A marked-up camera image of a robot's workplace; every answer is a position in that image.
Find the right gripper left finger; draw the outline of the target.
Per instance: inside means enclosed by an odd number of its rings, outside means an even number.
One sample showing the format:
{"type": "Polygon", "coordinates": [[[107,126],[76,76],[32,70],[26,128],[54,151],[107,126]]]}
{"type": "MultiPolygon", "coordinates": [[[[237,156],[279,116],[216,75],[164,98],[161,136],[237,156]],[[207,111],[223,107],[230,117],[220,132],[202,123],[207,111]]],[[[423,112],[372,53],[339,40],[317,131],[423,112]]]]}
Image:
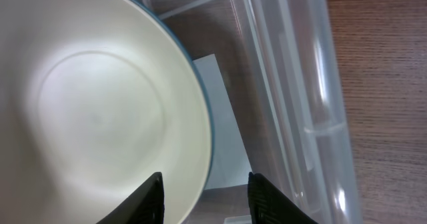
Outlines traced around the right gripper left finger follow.
{"type": "Polygon", "coordinates": [[[163,224],[164,211],[163,178],[155,172],[97,224],[163,224]]]}

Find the cream white bowl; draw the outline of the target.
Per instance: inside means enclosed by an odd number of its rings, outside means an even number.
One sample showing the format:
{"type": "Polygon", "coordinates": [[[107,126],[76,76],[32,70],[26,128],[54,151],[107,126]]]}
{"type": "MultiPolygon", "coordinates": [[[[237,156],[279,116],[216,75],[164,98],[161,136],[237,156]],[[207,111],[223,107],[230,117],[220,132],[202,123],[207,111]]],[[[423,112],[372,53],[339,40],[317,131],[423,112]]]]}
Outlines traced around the cream white bowl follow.
{"type": "Polygon", "coordinates": [[[161,172],[166,223],[206,181],[187,59],[126,0],[1,0],[1,222],[96,223],[161,172]]]}

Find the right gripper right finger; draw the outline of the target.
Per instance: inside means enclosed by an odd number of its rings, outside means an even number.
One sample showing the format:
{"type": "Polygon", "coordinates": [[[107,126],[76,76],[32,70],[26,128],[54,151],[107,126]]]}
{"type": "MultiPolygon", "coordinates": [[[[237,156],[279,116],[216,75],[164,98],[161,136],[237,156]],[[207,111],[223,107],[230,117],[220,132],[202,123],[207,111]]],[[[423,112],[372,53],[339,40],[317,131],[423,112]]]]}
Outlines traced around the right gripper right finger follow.
{"type": "Polygon", "coordinates": [[[248,205],[253,224],[317,224],[261,173],[249,172],[248,205]]]}

